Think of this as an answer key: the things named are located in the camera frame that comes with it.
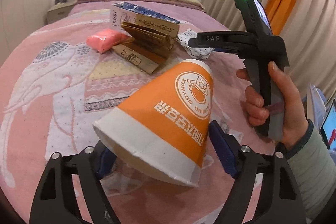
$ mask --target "plastic bag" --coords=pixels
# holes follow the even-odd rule
[[[131,37],[121,32],[104,29],[86,39],[86,44],[100,53],[104,53],[113,46],[131,41]]]

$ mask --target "sleeve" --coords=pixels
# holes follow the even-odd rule
[[[314,219],[336,188],[336,166],[317,128],[309,120],[306,134],[286,153],[306,215]]]

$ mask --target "silver bolt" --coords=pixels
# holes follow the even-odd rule
[[[94,151],[94,148],[92,146],[88,146],[87,148],[85,148],[84,151],[85,151],[85,153],[90,154]]]
[[[240,150],[242,150],[245,153],[248,153],[251,151],[251,148],[249,148],[247,145],[243,145]]]
[[[53,154],[51,155],[51,158],[55,160],[55,159],[58,159],[59,156],[60,156],[60,153],[55,152],[55,153],[53,153]]]
[[[281,153],[280,151],[275,152],[275,156],[279,159],[282,159],[284,157],[283,153]]]

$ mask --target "orange paper cup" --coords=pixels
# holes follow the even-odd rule
[[[146,175],[196,186],[212,104],[210,68],[188,59],[135,92],[93,125],[103,144]]]

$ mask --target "dark sleeve cuff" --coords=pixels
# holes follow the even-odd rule
[[[303,135],[303,137],[294,145],[294,147],[291,150],[287,151],[287,149],[282,143],[278,143],[278,145],[276,146],[276,151],[281,151],[285,155],[287,160],[296,155],[309,141],[310,136],[314,130],[314,124],[310,119],[307,119],[307,121],[308,121],[308,128],[305,135]]]

